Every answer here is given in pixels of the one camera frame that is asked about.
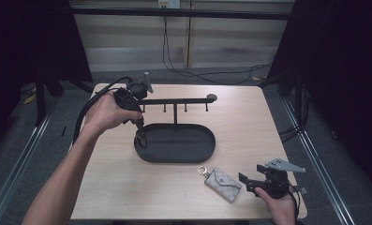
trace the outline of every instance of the forearm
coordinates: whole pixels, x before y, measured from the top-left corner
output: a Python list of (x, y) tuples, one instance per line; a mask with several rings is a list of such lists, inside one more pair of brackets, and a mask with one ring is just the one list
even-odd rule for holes
[(100, 132), (84, 127), (28, 209), (22, 224), (67, 224)]

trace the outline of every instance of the gray carpet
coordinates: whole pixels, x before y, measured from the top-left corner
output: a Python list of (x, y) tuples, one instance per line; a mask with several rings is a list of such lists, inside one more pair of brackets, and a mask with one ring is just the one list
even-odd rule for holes
[[(203, 79), (180, 76), (166, 69), (150, 70), (149, 73), (152, 83), (234, 84), (246, 81), (239, 85), (256, 85), (262, 81), (249, 79), (247, 73), (237, 74), (234, 72), (234, 70), (246, 69), (248, 68), (192, 69), (194, 73), (232, 71), (230, 74), (204, 75)], [(261, 78), (266, 75), (268, 69), (268, 67), (265, 67), (252, 72), (251, 75)], [(93, 76), (95, 83), (109, 83), (122, 76), (138, 78), (142, 73), (143, 71), (105, 72), (95, 73)], [(63, 86), (65, 92), (52, 112), (51, 122), (48, 124), (34, 155), (32, 155), (20, 182), (16, 186), (16, 190), (0, 219), (0, 224), (20, 224), (30, 202), (69, 148), (75, 120), (90, 94), (65, 82)], [(283, 101), (277, 93), (277, 86), (269, 85), (263, 89), (263, 92), (278, 131), (290, 128), (291, 122), (285, 111)], [(22, 99), (26, 98), (27, 95), (27, 92), (23, 92)], [(0, 141), (0, 188), (4, 185), (34, 129), (36, 115), (36, 103), (33, 101), (28, 105), (19, 103), (9, 118), (9, 127)], [(62, 135), (64, 127), (66, 127), (66, 132)], [(372, 184), (350, 159), (347, 149), (344, 148), (342, 143), (332, 137), (331, 129), (313, 105), (309, 111), (306, 130), (340, 195), (344, 198), (355, 224), (372, 224)], [(296, 136), (285, 142), (284, 147), (290, 162), (307, 169), (307, 173), (295, 174), (298, 184), (306, 187), (309, 192), (304, 196), (308, 216), (301, 221), (304, 224), (341, 224), (298, 137)], [(269, 220), (252, 220), (249, 223), (272, 224)], [(70, 224), (112, 224), (112, 221), (71, 221)]]

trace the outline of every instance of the cable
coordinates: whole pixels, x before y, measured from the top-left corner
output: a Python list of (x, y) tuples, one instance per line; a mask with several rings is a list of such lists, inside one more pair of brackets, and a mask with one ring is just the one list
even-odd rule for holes
[(294, 136), (298, 135), (305, 129), (308, 120), (308, 111), (310, 103), (310, 96), (305, 90), (305, 88), (303, 89), (303, 97), (304, 112), (302, 114), (302, 121), (300, 121), (299, 125), (296, 127), (290, 127), (284, 131), (279, 132), (279, 136), (281, 137), (282, 143), (285, 143), (288, 140), (292, 139)]
[[(245, 83), (245, 82), (249, 81), (251, 76), (252, 76), (252, 74), (251, 74), (252, 71), (256, 71), (258, 69), (265, 68), (265, 67), (270, 67), (272, 65), (272, 63), (269, 63), (269, 64), (265, 64), (265, 65), (256, 65), (256, 66), (251, 67), (248, 70), (242, 70), (242, 71), (209, 72), (209, 73), (200, 73), (200, 74), (196, 74), (196, 73), (192, 73), (192, 72), (188, 72), (188, 71), (183, 71), (183, 70), (178, 70), (178, 69), (174, 68), (173, 63), (171, 62), (170, 46), (169, 46), (169, 39), (168, 39), (168, 21), (167, 21), (166, 17), (164, 17), (164, 26), (165, 26), (165, 29), (164, 29), (163, 47), (162, 47), (162, 62), (163, 62), (163, 65), (165, 66), (166, 69), (168, 69), (169, 71), (175, 72), (176, 74), (178, 74), (180, 76), (189, 77), (189, 78), (198, 77), (198, 78), (200, 78), (202, 80), (205, 80), (207, 82), (221, 84), (221, 85), (237, 85), (237, 84), (241, 84), (241, 83)], [(166, 54), (168, 55), (170, 66), (168, 66), (166, 64), (166, 61), (165, 61), (165, 50), (166, 50)], [(239, 81), (239, 82), (233, 82), (233, 83), (216, 82), (216, 81), (213, 81), (213, 80), (210, 80), (210, 79), (207, 79), (207, 78), (203, 77), (203, 76), (206, 76), (206, 75), (215, 75), (215, 74), (242, 74), (242, 73), (248, 73), (247, 77), (245, 79)]]
[(103, 89), (101, 89), (99, 92), (96, 92), (96, 94), (86, 102), (86, 104), (83, 106), (83, 108), (82, 108), (82, 110), (81, 110), (81, 112), (78, 116), (77, 123), (75, 124), (74, 137), (72, 138), (72, 143), (77, 141), (78, 136), (80, 135), (82, 120), (83, 120), (84, 116), (86, 115), (86, 113), (89, 111), (89, 109), (98, 101), (98, 99), (100, 97), (102, 97), (104, 94), (111, 91), (110, 88), (114, 84), (119, 83), (120, 81), (122, 81), (124, 79), (128, 79), (129, 81), (131, 81), (131, 79), (129, 77), (122, 77), (122, 78), (116, 80), (115, 82), (111, 82), (110, 84), (105, 86)]
[(293, 186), (292, 184), (289, 184), (289, 186), (294, 189), (294, 192), (296, 192), (297, 198), (299, 200), (299, 202), (297, 202), (296, 198), (294, 198), (294, 196), (293, 196), (293, 193), (291, 193), (291, 191), (288, 190), (288, 193), (290, 194), (291, 199), (293, 200), (293, 203), (294, 203), (294, 215), (295, 215), (295, 218), (297, 219), (299, 217), (299, 212), (300, 212), (300, 194), (299, 194), (299, 191), (296, 189), (295, 186)]

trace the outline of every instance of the wall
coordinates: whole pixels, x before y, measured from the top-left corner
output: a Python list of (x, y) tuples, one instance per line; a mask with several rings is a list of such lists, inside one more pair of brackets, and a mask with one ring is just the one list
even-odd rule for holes
[[(72, 0), (73, 6), (157, 8), (157, 0)], [(290, 12), (290, 1), (181, 1), (181, 8)], [(75, 15), (90, 68), (117, 71), (163, 68), (162, 17)], [(238, 67), (273, 61), (286, 22), (168, 18), (176, 68)]]

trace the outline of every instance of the electrical outlet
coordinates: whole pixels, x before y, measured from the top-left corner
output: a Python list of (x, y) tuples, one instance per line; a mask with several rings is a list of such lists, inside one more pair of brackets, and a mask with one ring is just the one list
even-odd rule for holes
[(159, 8), (169, 8), (169, 0), (158, 0)]
[(180, 0), (169, 0), (169, 8), (180, 8)]

